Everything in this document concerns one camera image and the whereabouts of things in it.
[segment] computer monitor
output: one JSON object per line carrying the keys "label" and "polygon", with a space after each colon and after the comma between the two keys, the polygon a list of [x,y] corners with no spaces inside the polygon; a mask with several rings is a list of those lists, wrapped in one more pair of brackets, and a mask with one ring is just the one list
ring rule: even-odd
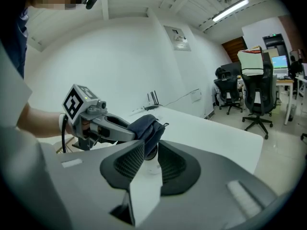
{"label": "computer monitor", "polygon": [[241,62],[234,62],[226,65],[222,65],[222,68],[224,68],[226,71],[231,72],[232,76],[240,75],[241,72]]}
{"label": "computer monitor", "polygon": [[306,77],[307,77],[307,63],[302,63],[302,65],[303,65],[304,78],[306,79]]}
{"label": "computer monitor", "polygon": [[288,68],[286,56],[272,57],[272,62],[273,62],[274,69]]}

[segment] floor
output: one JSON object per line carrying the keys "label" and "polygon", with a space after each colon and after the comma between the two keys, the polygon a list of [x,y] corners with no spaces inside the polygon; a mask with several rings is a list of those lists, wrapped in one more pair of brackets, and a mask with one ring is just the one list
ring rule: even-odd
{"label": "floor", "polygon": [[[281,195],[292,190],[297,184],[302,172],[306,166],[305,155],[307,154],[307,138],[301,141],[302,133],[307,133],[307,101],[304,101],[303,112],[301,113],[302,98],[298,98],[299,105],[292,122],[284,125],[286,105],[288,104],[288,92],[282,89],[280,99],[282,104],[278,113],[273,113],[272,117],[265,115],[264,119],[273,121],[273,127],[265,124],[269,138],[264,139],[261,156],[255,170],[255,176],[266,183],[276,194]],[[242,122],[242,117],[249,114],[249,110],[240,110],[232,108],[230,115],[226,115],[228,108],[219,110],[214,108],[215,115],[210,120],[232,126],[239,129],[245,129],[251,121]],[[262,137],[265,133],[259,125],[248,130]]]}

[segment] chair backrest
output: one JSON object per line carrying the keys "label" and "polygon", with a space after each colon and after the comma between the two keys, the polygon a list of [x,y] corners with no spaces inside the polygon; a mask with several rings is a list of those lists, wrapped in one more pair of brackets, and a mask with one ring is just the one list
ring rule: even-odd
{"label": "chair backrest", "polygon": [[220,89],[220,98],[223,102],[227,101],[227,93],[230,94],[231,102],[239,100],[239,92],[237,88],[238,79],[236,77],[228,77],[225,79],[216,79],[214,83]]}
{"label": "chair backrest", "polygon": [[217,76],[217,79],[227,79],[229,77],[231,77],[231,72],[224,71]]}
{"label": "chair backrest", "polygon": [[263,75],[241,75],[246,89],[245,105],[256,115],[264,115],[274,108],[275,83],[273,83],[273,66],[270,62],[263,63]]}

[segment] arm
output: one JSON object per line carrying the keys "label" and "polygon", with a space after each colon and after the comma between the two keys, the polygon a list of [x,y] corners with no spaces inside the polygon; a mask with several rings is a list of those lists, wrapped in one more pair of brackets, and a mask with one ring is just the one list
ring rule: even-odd
{"label": "arm", "polygon": [[214,85],[215,93],[216,93],[216,94],[219,94],[219,93],[220,93],[219,87],[217,87],[215,83],[214,83],[213,85]]}
{"label": "arm", "polygon": [[238,90],[241,90],[241,89],[242,89],[242,87],[243,87],[243,84],[242,84],[242,83],[238,83],[238,84],[237,84],[237,88],[238,88]]}
{"label": "arm", "polygon": [[[27,103],[18,119],[17,126],[20,129],[32,133],[37,138],[48,138],[60,136],[59,128],[60,113],[49,113],[30,107]],[[90,127],[90,121],[82,121],[82,130],[87,130]],[[71,125],[67,124],[65,131],[73,135]]]}

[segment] fluorescent light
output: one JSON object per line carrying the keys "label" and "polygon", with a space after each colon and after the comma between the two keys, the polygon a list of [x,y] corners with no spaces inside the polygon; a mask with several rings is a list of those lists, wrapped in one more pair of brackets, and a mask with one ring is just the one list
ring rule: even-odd
{"label": "fluorescent light", "polygon": [[229,7],[228,9],[226,9],[225,11],[221,12],[220,14],[218,14],[217,16],[213,17],[212,20],[214,22],[222,19],[223,17],[225,17],[226,15],[232,13],[233,11],[243,7],[244,5],[248,4],[248,0],[242,0],[239,1],[237,3],[235,3],[234,5],[232,5],[231,7]]}

